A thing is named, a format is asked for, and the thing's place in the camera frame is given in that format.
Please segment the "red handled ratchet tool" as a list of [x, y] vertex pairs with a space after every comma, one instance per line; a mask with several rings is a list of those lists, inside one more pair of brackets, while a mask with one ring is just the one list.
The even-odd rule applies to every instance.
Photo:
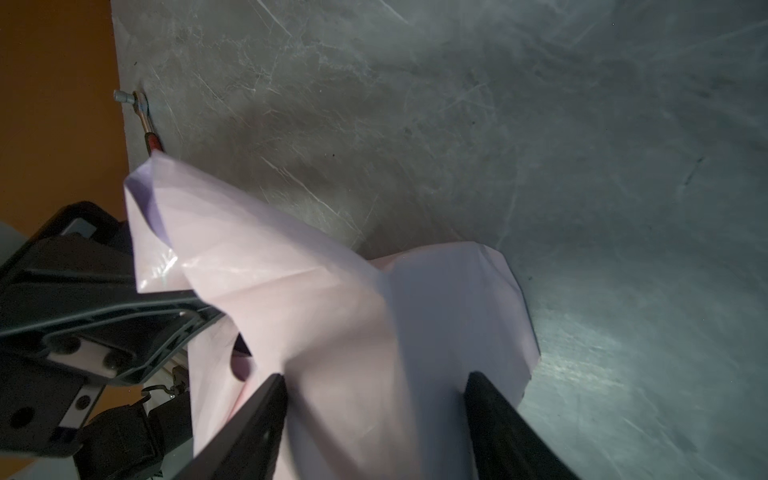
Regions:
[[154, 152], [164, 152], [161, 139], [156, 133], [151, 119], [149, 103], [145, 93], [139, 90], [133, 92], [115, 90], [113, 92], [113, 98], [116, 102], [130, 105], [133, 108], [143, 129], [143, 137], [148, 154], [151, 155]]

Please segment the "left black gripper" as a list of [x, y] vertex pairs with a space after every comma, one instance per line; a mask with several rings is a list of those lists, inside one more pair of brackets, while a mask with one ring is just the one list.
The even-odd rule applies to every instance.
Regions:
[[[21, 291], [33, 286], [53, 291]], [[175, 379], [148, 409], [145, 382], [222, 316], [190, 290], [138, 294], [128, 223], [89, 201], [61, 208], [1, 265], [2, 451], [70, 457], [82, 479], [160, 474], [192, 437], [190, 396]], [[93, 412], [131, 385], [140, 400]]]

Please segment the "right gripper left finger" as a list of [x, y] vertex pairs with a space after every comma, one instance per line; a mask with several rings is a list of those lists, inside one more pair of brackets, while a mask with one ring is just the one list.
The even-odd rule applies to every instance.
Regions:
[[273, 478], [287, 408], [285, 379], [273, 374], [176, 477], [183, 480]]

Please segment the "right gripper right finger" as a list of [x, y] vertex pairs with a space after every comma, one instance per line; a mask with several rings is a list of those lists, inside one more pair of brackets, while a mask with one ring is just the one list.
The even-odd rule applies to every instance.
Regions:
[[578, 479], [483, 373], [469, 374], [463, 397], [480, 480]]

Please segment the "pink wrapping paper sheet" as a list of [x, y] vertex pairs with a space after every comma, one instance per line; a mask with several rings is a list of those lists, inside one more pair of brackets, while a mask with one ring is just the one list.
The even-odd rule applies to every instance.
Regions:
[[280, 374], [277, 478], [473, 476], [469, 374], [518, 405], [540, 358], [500, 252], [459, 242], [367, 261], [163, 154], [124, 189], [138, 291], [191, 290], [222, 313], [187, 347], [196, 453]]

